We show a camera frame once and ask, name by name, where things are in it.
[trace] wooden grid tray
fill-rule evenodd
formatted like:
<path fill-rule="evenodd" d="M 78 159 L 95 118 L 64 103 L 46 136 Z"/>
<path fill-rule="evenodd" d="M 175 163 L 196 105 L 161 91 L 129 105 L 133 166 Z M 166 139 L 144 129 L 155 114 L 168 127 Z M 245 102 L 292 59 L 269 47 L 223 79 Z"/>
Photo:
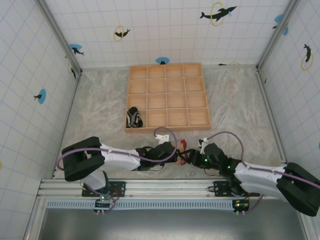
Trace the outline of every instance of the wooden grid tray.
<path fill-rule="evenodd" d="M 173 131 L 211 129 L 201 64 L 143 65 L 130 68 L 126 110 L 137 107 L 143 127 L 127 133 L 150 133 L 157 127 Z"/>

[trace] tile grid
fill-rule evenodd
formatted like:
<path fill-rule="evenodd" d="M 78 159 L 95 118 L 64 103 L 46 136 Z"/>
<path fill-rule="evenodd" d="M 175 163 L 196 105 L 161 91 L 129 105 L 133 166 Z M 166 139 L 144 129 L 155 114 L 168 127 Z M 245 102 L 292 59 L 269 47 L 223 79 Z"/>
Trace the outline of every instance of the tile grid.
<path fill-rule="evenodd" d="M 320 27 L 319 22 L 312 22 L 314 17 L 320 19 L 320 6 L 317 8 L 311 3 L 306 3 L 307 7 L 312 7 L 314 13 L 307 20 L 303 7 L 298 8 L 292 31 L 282 37 L 282 44 L 279 50 L 272 53 L 266 65 L 266 74 L 270 80 L 267 90 L 271 96 L 272 107 L 280 128 L 282 138 L 288 151 L 289 160 L 300 163 L 304 168 L 311 171 L 316 177 L 320 177 L 320 84 L 316 80 L 320 77 L 320 65 L 316 63 L 319 56 Z M 301 23 L 303 31 L 296 36 L 295 25 Z M 314 25 L 315 30 L 310 34 L 308 26 Z M 292 42 L 294 47 L 286 51 L 287 42 Z M 310 45 L 311 51 L 315 56 L 315 62 L 309 71 L 299 71 L 302 58 L 306 50 L 303 44 Z M 296 54 L 296 60 L 291 61 L 292 54 Z"/>
<path fill-rule="evenodd" d="M 55 0 L 48 0 L 49 7 L 52 6 L 52 11 L 55 19 L 60 25 L 60 28 L 63 30 L 76 30 L 81 29 L 95 29 L 94 27 L 88 27 L 86 25 L 80 26 L 79 22 L 77 21 L 78 14 L 107 14 L 109 16 L 114 16 L 116 20 L 106 20 L 104 19 L 104 25 L 106 26 L 105 29 L 107 29 L 109 36 L 109 41 L 106 41 L 102 37 L 99 37 L 97 39 L 97 42 L 104 42 L 104 46 L 111 46 L 112 43 L 114 43 L 113 39 L 111 38 L 111 29 L 115 29 L 117 27 L 117 24 L 121 25 L 120 22 L 124 14 L 122 14 L 124 11 L 128 11 L 129 17 L 127 17 L 125 20 L 122 20 L 122 22 L 125 22 L 126 27 L 129 29 L 131 28 L 131 32 L 123 38 L 122 40 L 122 49 L 128 49 L 129 46 L 133 45 L 133 42 L 135 43 L 136 50 L 132 52 L 132 54 L 126 54 L 125 57 L 123 57 L 121 60 L 116 61 L 106 61 L 104 62 L 98 62 L 92 59 L 90 57 L 90 50 L 86 45 L 90 45 L 91 43 L 86 39 L 85 41 L 82 41 L 79 39 L 77 41 L 78 44 L 81 44 L 83 46 L 83 49 L 85 52 L 88 52 L 88 57 L 81 57 L 77 56 L 79 59 L 79 62 L 81 64 L 84 64 L 87 68 L 99 68 L 99 67 L 123 67 L 124 65 L 149 65 L 149 64 L 155 64 L 155 56 L 159 57 L 168 57 L 170 59 L 171 63 L 188 63 L 188 62 L 201 62 L 202 64 L 218 64 L 218 63 L 230 63 L 230 62 L 240 62 L 241 64 L 256 64 L 259 60 L 258 56 L 259 53 L 263 53 L 267 43 L 268 39 L 271 37 L 273 31 L 270 31 L 276 23 L 274 22 L 274 18 L 279 15 L 283 14 L 283 10 L 287 6 L 289 0 L 282 0 L 278 1 L 273 6 L 273 1 L 269 1 L 268 3 L 264 3 L 263 1 L 259 1 L 258 3 L 246 3 L 246 2 L 239 2 L 239 1 L 226 1 L 223 3 L 223 6 L 225 8 L 231 7 L 232 5 L 237 5 L 236 14 L 233 14 L 232 17 L 227 17 L 224 21 L 226 25 L 222 25 L 224 28 L 231 27 L 236 30 L 237 24 L 243 24 L 243 28 L 246 28 L 246 33 L 244 36 L 239 37 L 239 41 L 234 41 L 237 39 L 237 36 L 234 32 L 232 32 L 232 29 L 229 29 L 229 32 L 232 32 L 232 37 L 225 38 L 227 41 L 229 41 L 229 44 L 235 43 L 239 44 L 239 47 L 233 47 L 234 49 L 229 49 L 228 47 L 221 47 L 224 44 L 223 35 L 218 38 L 212 38 L 212 34 L 210 33 L 208 36 L 208 32 L 213 31 L 214 28 L 219 27 L 213 27 L 211 26 L 209 19 L 200 19 L 200 13 L 203 11 L 206 14 L 208 14 L 208 11 L 210 11 L 212 4 L 214 1 L 195 1 L 195 2 L 186 2 L 186 1 L 179 1 L 177 3 L 171 3 L 171 4 L 164 4 L 161 1 L 152 1 L 152 2 L 134 2 L 134 1 L 128 1 L 128 6 L 123 6 L 119 2 L 114 0 L 106 0 L 104 3 L 101 3 L 98 1 L 98 4 L 96 1 L 91 1 L 92 4 L 96 5 L 97 7 L 95 9 L 87 9 L 86 3 L 88 0 L 83 0 L 84 3 L 81 4 L 82 6 L 74 8 L 72 6 L 70 8 L 62 9 L 61 2 L 55 1 Z M 267 18 L 265 21 L 261 21 L 259 19 L 259 16 L 255 15 L 255 11 L 259 8 L 259 11 L 263 11 L 263 8 L 268 11 L 265 15 L 265 18 Z M 152 16 L 151 13 L 148 14 L 148 12 L 152 10 L 154 11 L 154 16 Z M 137 11 L 140 11 L 142 13 L 141 19 L 136 20 L 133 19 L 133 14 L 138 14 Z M 246 17 L 246 14 L 243 13 L 244 11 L 248 11 L 248 14 L 250 14 L 251 20 Z M 62 21 L 59 21 L 60 19 L 63 19 L 64 16 L 67 18 L 73 18 L 73 23 L 63 23 Z M 256 33 L 252 33 L 250 31 L 250 26 L 254 25 L 260 25 L 260 31 L 259 35 Z M 179 38 L 176 38 L 172 36 L 172 33 L 175 29 L 175 27 L 180 27 L 180 36 Z M 182 37 L 183 34 L 187 35 L 188 32 L 187 28 L 190 28 L 190 37 Z M 151 30 L 156 30 L 157 35 L 159 35 L 159 40 L 155 40 L 153 38 L 154 36 L 151 36 Z M 67 40 L 70 43 L 73 43 L 76 41 L 76 39 L 73 39 L 73 36 L 66 36 Z M 205 44 L 212 44 L 210 43 L 211 39 L 213 41 L 221 40 L 221 42 L 218 41 L 215 48 L 207 48 L 205 47 Z M 176 39 L 180 40 L 180 43 L 178 45 L 173 45 L 173 40 Z M 146 51 L 143 50 L 144 42 L 148 42 L 150 49 Z M 151 50 L 151 44 L 156 43 L 159 44 L 158 50 Z M 249 46 L 254 43 L 253 48 L 255 49 L 247 49 L 244 51 L 242 50 L 242 46 Z M 102 49 L 102 53 L 108 54 L 114 53 L 116 56 L 122 56 L 123 53 L 125 54 L 126 51 L 122 50 L 112 50 L 110 49 Z M 199 50 L 202 50 L 203 54 L 202 57 L 199 55 Z"/>
<path fill-rule="evenodd" d="M 0 239 L 13 239 L 23 236 L 40 178 L 50 174 L 75 81 L 33 0 L 3 0 L 0 29 Z M 47 89 L 43 105 L 35 87 Z"/>

